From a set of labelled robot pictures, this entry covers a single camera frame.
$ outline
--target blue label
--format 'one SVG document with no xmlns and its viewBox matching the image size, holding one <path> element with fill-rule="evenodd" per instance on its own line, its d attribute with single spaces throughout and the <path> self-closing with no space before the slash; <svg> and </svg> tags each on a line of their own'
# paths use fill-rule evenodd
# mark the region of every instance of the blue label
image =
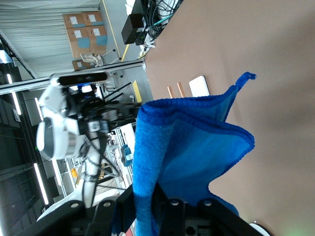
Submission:
<svg viewBox="0 0 315 236">
<path fill-rule="evenodd" d="M 107 45 L 107 35 L 96 36 L 96 44 L 99 46 Z"/>
<path fill-rule="evenodd" d="M 72 25 L 74 28 L 79 28 L 79 27 L 85 27 L 84 24 L 75 24 L 75 25 Z"/>
<path fill-rule="evenodd" d="M 79 48 L 90 48 L 90 39 L 89 38 L 78 38 L 78 47 Z"/>
<path fill-rule="evenodd" d="M 103 21 L 92 22 L 92 26 L 102 26 Z"/>
</svg>

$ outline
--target microfiber cloth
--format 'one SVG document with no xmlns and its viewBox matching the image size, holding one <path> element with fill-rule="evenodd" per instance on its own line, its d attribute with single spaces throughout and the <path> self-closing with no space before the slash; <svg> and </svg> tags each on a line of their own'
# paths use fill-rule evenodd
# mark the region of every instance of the microfiber cloth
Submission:
<svg viewBox="0 0 315 236">
<path fill-rule="evenodd" d="M 214 198 L 238 214 L 232 204 L 212 194 L 208 185 L 254 148 L 248 131 L 225 120 L 237 92 L 255 78 L 244 73 L 222 95 L 162 99 L 140 108 L 133 160 L 137 236 L 158 235 L 151 213 L 156 183 L 168 198 L 180 198 L 192 206 Z"/>
</svg>

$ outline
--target screw hole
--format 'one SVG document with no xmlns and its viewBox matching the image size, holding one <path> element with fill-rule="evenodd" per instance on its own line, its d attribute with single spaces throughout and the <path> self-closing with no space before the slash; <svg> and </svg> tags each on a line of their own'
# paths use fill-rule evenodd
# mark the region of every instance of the screw hole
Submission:
<svg viewBox="0 0 315 236">
<path fill-rule="evenodd" d="M 178 206 L 179 202 L 177 200 L 173 199 L 173 200 L 171 200 L 171 205 Z"/>
<path fill-rule="evenodd" d="M 103 206 L 104 207 L 109 207 L 111 204 L 110 203 L 104 203 Z"/>
<path fill-rule="evenodd" d="M 189 236 L 195 235 L 196 234 L 195 228 L 192 226 L 187 227 L 186 234 Z"/>
<path fill-rule="evenodd" d="M 71 204 L 71 208 L 76 208 L 76 207 L 78 207 L 79 206 L 79 204 L 78 203 L 73 203 L 73 204 Z"/>
<path fill-rule="evenodd" d="M 207 207 L 210 207 L 212 205 L 212 203 L 209 200 L 204 200 L 203 204 Z"/>
</svg>

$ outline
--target fluorescent light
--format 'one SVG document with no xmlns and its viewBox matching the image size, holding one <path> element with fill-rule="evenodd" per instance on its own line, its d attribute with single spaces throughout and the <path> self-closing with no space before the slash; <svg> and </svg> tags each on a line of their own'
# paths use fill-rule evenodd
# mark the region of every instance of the fluorescent light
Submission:
<svg viewBox="0 0 315 236">
<path fill-rule="evenodd" d="M 74 90 L 74 91 L 77 91 L 78 90 L 78 87 L 75 85 L 75 86 L 71 86 L 69 87 L 70 89 Z"/>
<path fill-rule="evenodd" d="M 7 74 L 6 76 L 8 77 L 8 82 L 9 82 L 9 84 L 12 84 L 12 78 L 11 78 L 11 75 L 10 75 L 10 74 Z"/>
<path fill-rule="evenodd" d="M 22 113 L 21 113 L 21 109 L 20 109 L 20 105 L 19 105 L 19 101 L 18 101 L 18 98 L 16 96 L 16 93 L 12 92 L 12 96 L 13 96 L 16 111 L 18 112 L 19 115 L 21 115 Z"/>
<path fill-rule="evenodd" d="M 56 178 L 57 178 L 57 183 L 58 183 L 59 186 L 61 186 L 60 171 L 59 171 L 59 167 L 58 167 L 57 161 L 55 159 L 53 159 L 52 162 L 53 162 L 55 175 L 56 175 Z"/>
<path fill-rule="evenodd" d="M 91 92 L 91 91 L 92 91 L 92 88 L 90 85 L 82 87 L 82 93 Z"/>
<path fill-rule="evenodd" d="M 12 78 L 11 78 L 11 75 L 10 74 L 7 74 L 6 75 L 7 78 L 8 78 L 8 82 L 9 84 L 12 84 Z M 15 104 L 15 108 L 16 108 L 16 111 L 18 112 L 19 115 L 21 115 L 21 109 L 20 109 L 20 106 L 19 106 L 19 101 L 18 101 L 18 98 L 16 96 L 16 93 L 15 92 L 12 92 L 12 96 L 13 96 L 13 100 L 14 100 L 14 104 Z"/>
<path fill-rule="evenodd" d="M 34 167 L 35 167 L 35 172 L 36 172 L 36 175 L 37 175 L 39 187 L 40 187 L 40 190 L 41 190 L 41 194 L 43 195 L 43 198 L 44 198 L 44 203 L 46 205 L 48 205 L 49 201 L 48 201 L 48 198 L 47 198 L 47 195 L 46 195 L 46 191 L 45 191 L 45 188 L 44 188 L 43 180 L 41 179 L 37 163 L 34 163 Z"/>
<path fill-rule="evenodd" d="M 38 103 L 37 97 L 35 98 L 35 102 L 36 102 L 36 106 L 37 106 L 37 109 L 38 109 L 38 113 L 39 113 L 40 119 L 41 119 L 41 121 L 43 121 L 44 120 L 43 119 L 43 114 L 41 113 L 41 109 L 39 107 L 39 103 Z"/>
</svg>

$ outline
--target wire bundle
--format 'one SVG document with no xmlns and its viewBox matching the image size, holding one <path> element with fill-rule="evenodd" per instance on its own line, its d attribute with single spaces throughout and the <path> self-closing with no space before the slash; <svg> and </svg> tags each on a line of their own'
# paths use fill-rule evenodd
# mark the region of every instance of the wire bundle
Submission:
<svg viewBox="0 0 315 236">
<path fill-rule="evenodd" d="M 161 34 L 182 2 L 183 0 L 147 0 L 148 34 L 153 40 Z"/>
</svg>

